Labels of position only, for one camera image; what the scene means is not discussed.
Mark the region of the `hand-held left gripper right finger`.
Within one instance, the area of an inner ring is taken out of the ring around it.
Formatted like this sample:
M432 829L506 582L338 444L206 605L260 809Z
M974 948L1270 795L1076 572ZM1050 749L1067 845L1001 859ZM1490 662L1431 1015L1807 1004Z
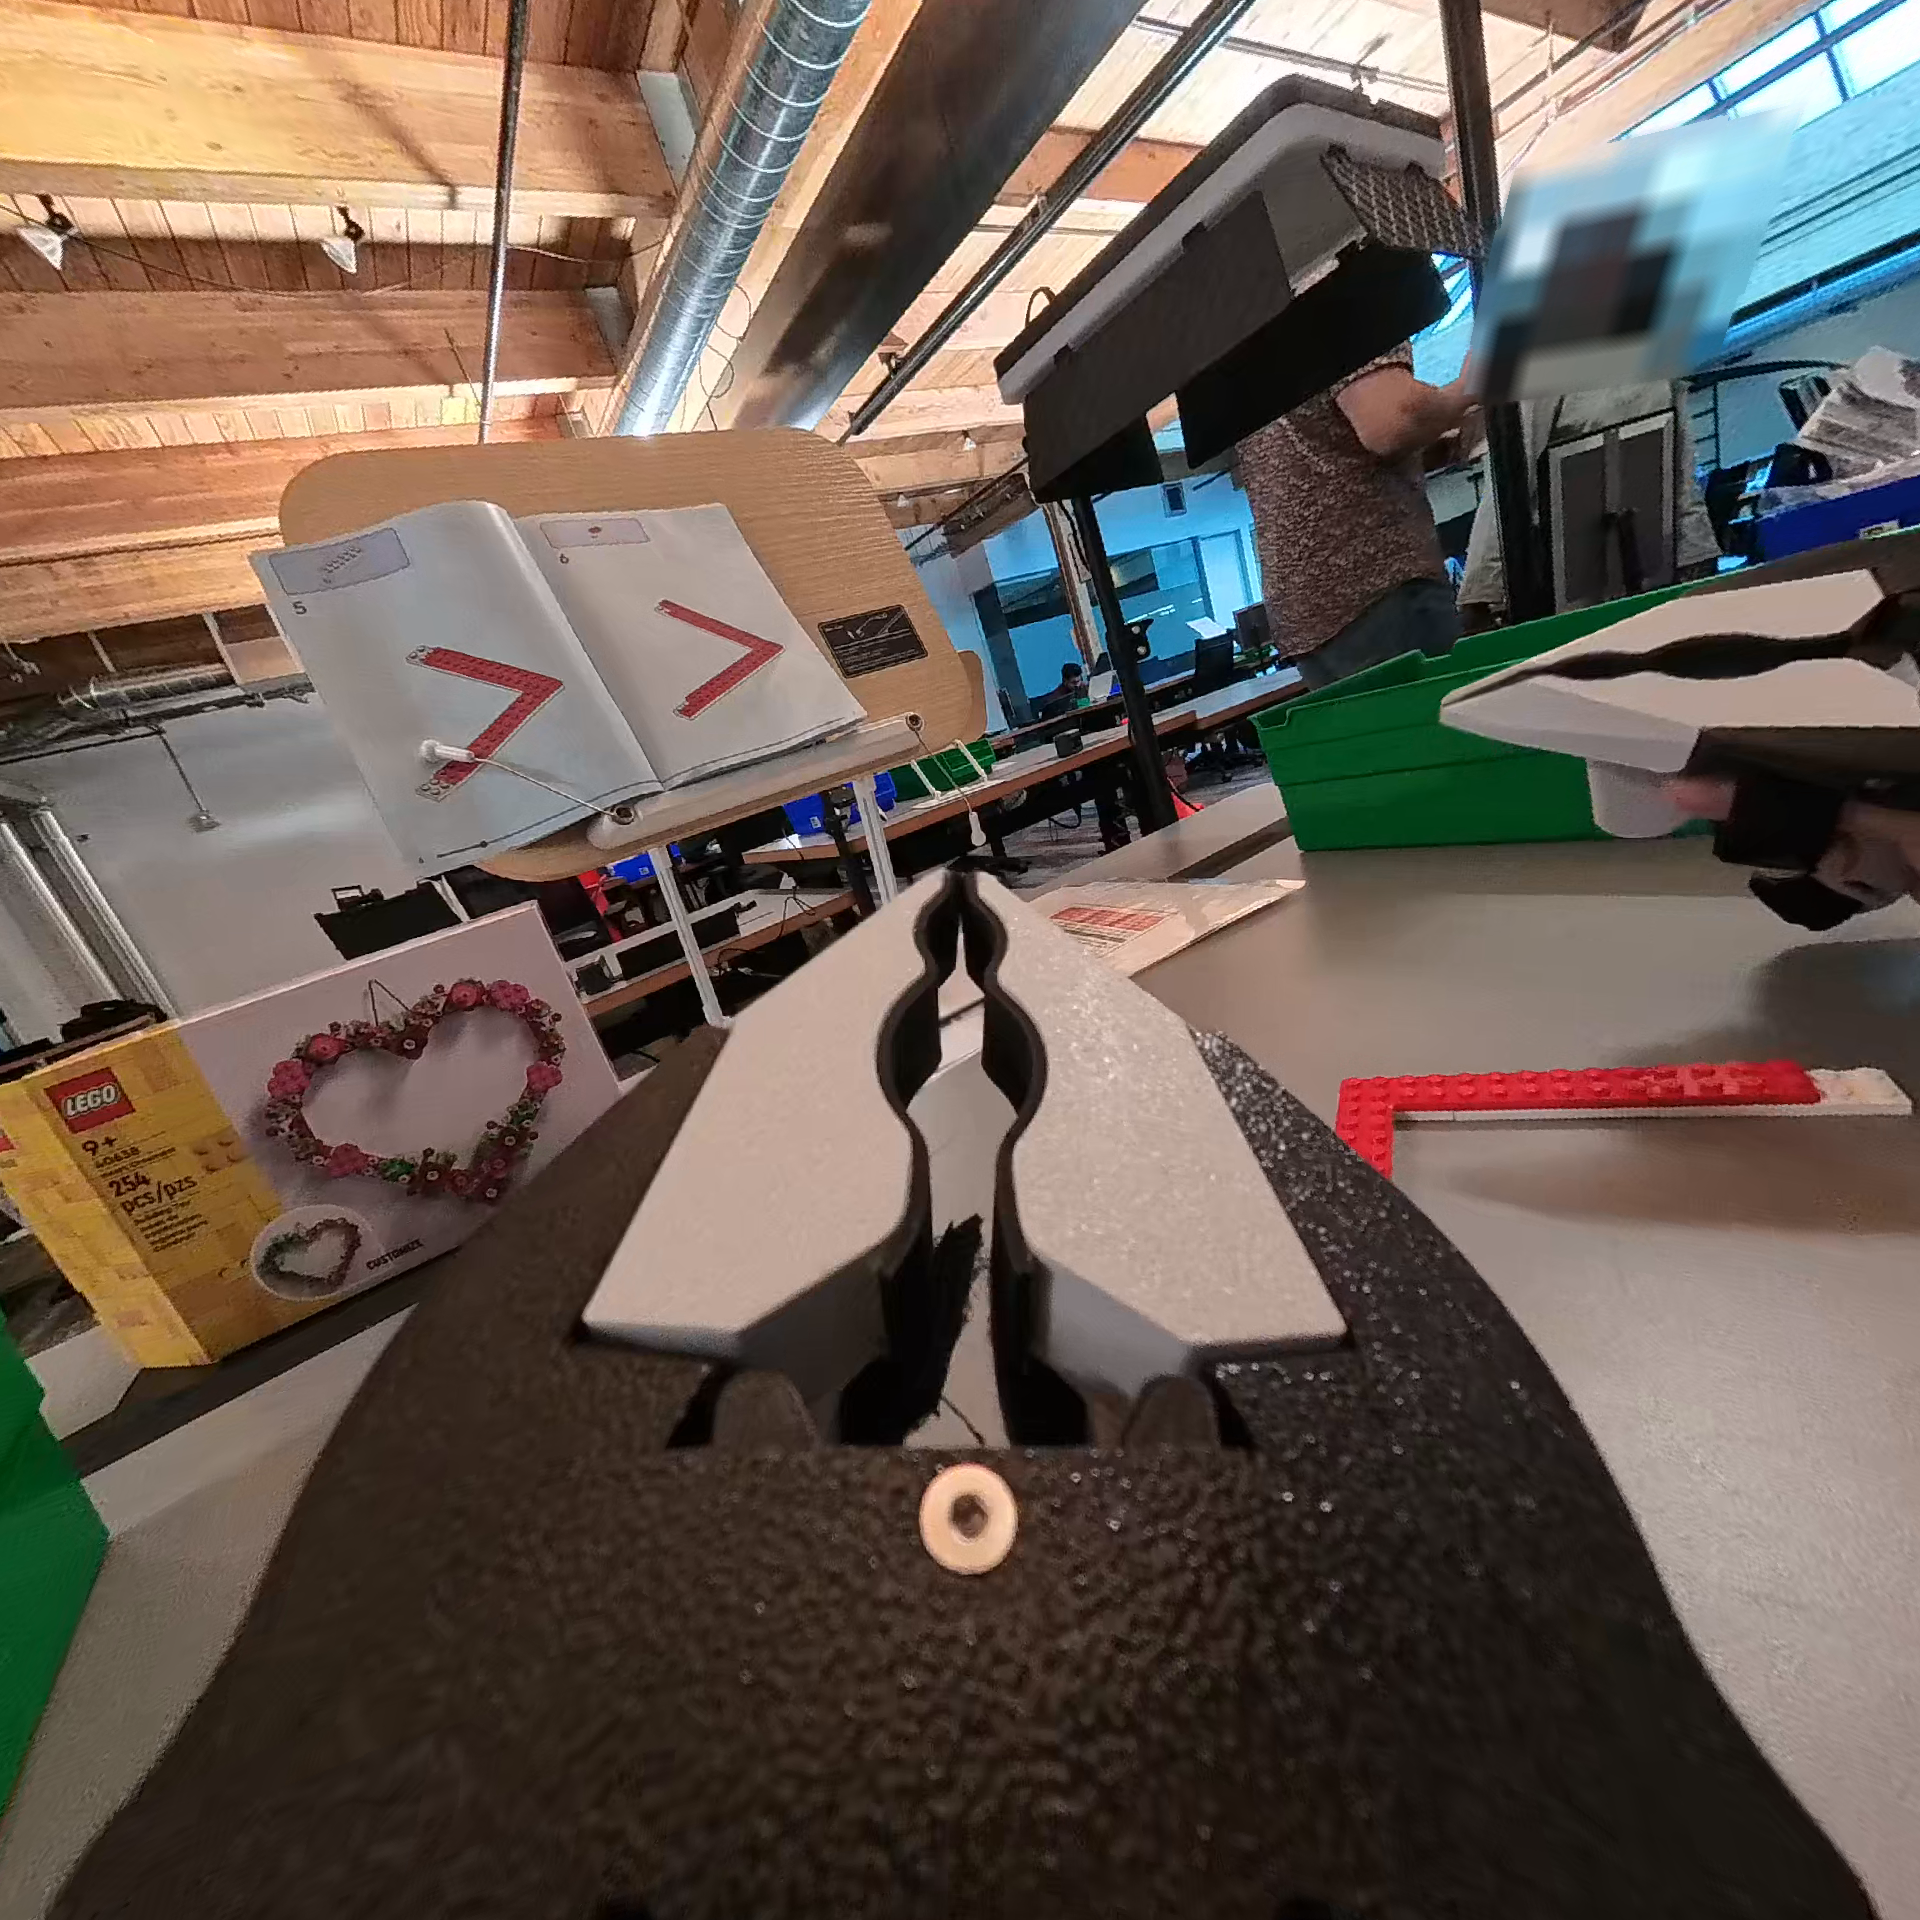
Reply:
M1350 1341L1190 1029L998 880L964 878L982 1064L1012 1108L992 1199L1008 1422L1089 1422L1155 1381Z

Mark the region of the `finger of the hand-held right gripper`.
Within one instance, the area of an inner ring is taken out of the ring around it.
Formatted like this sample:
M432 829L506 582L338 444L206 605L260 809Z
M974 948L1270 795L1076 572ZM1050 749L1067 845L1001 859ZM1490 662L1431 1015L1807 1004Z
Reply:
M1790 757L1831 761L1871 733L1871 703L1481 703L1446 697L1443 724L1502 744L1648 775Z
M1692 591L1478 684L1481 703L1883 703L1886 591L1828 574Z

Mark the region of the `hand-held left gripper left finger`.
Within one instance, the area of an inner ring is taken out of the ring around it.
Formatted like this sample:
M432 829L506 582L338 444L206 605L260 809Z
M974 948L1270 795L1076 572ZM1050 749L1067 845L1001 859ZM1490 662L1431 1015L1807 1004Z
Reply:
M932 872L732 1022L584 1310L593 1336L839 1397L921 1333L929 1147L964 878Z

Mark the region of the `red lego plate assembly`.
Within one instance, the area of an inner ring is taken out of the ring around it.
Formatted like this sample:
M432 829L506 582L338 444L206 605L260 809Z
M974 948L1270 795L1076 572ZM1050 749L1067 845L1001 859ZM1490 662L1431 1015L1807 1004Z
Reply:
M1799 1062L1658 1062L1514 1072L1351 1076L1335 1103L1335 1136L1387 1175L1407 1118L1507 1120L1537 1116L1811 1108L1822 1102Z

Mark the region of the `lego set box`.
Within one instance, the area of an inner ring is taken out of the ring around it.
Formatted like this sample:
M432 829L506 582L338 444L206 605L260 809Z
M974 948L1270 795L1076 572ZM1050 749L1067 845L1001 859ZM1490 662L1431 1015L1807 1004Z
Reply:
M623 1097L520 904L4 1084L7 1209L142 1369L455 1249Z

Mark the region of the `lego instruction booklet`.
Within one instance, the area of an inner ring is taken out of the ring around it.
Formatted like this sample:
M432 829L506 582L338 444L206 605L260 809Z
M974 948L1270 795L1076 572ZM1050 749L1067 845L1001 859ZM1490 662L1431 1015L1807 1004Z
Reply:
M427 875L864 726L723 505L450 500L251 558Z

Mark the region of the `person's right hand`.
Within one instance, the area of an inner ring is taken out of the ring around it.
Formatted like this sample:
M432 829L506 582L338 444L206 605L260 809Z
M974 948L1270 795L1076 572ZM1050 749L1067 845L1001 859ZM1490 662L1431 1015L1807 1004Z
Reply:
M1767 912L1828 929L1918 899L1918 816L1872 795L1778 775L1673 777L1666 797L1712 823L1722 863L1745 869Z

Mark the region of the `green plastic bin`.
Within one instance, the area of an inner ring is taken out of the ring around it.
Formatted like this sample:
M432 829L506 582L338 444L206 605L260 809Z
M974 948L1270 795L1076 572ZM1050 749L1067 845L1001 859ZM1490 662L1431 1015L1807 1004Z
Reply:
M9 1805L107 1549L107 1526L3 1334L3 1807Z
M1615 839L1590 763L1455 732L1452 692L1695 590L1659 590L1407 656L1307 692L1257 721L1305 851L1471 847Z

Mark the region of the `printed paper sheet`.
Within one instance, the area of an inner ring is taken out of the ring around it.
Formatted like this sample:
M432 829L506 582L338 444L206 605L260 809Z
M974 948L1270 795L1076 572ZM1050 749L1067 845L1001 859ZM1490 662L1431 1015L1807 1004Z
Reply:
M1114 972L1136 975L1304 889L1304 880L1084 880L1030 902Z

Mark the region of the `black stand pole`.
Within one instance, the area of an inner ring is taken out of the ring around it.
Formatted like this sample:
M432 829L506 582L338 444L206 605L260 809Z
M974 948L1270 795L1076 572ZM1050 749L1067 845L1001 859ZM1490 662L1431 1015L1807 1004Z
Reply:
M1114 577L1114 563L1098 523L1098 505L1091 494L1076 494L1067 500L1072 527L1076 532L1089 577L1092 582L1102 628L1110 643L1112 670L1120 686L1120 699L1128 721L1128 741L1136 777L1136 809L1144 832L1163 832L1177 823L1174 793L1166 775L1161 737L1156 733L1156 717L1142 684L1142 652L1136 631L1130 625L1118 585Z

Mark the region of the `black overhead light panel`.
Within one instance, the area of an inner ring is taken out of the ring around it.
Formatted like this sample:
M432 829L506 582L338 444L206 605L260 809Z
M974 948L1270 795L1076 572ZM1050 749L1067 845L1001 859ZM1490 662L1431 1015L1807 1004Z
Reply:
M1436 257L1481 252L1446 167L1426 113L1262 92L999 355L1032 495L1155 485L1166 399L1207 463L1439 321Z

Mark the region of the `wooden book stand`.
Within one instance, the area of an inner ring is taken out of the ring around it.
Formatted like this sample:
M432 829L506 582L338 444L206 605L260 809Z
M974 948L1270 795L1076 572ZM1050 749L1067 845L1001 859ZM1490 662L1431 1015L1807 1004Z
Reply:
M871 809L875 772L923 751L969 744L986 732L984 671L953 646L932 612L868 476L843 448L808 430L335 455L303 469L282 494L276 547L345 536L465 497L494 500L518 519L727 508L787 605L868 716L848 735L633 801L470 863L503 878L562 880L646 853L656 863L705 1015L726 1024L681 889L668 869L670 851L841 782L852 782L859 804Z

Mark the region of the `metal ceiling pipe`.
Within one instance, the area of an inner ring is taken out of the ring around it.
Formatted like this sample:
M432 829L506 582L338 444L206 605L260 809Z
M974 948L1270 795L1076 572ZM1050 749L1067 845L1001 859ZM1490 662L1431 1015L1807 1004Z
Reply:
M487 309L483 341L483 374L478 380L475 440L487 445L497 412L497 365L502 332L506 324L506 297L513 254L513 187L520 144L521 85L526 68L526 41L531 29L531 1L511 1L508 35L502 56L502 88L497 110L497 169L491 197L491 239L487 267Z

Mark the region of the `silver ventilation duct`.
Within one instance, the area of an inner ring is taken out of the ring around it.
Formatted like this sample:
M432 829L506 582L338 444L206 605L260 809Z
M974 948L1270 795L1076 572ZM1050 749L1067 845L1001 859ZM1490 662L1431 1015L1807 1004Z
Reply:
M771 225L802 224L871 88L868 1L742 5L727 60L608 398L607 431L673 428L715 324Z

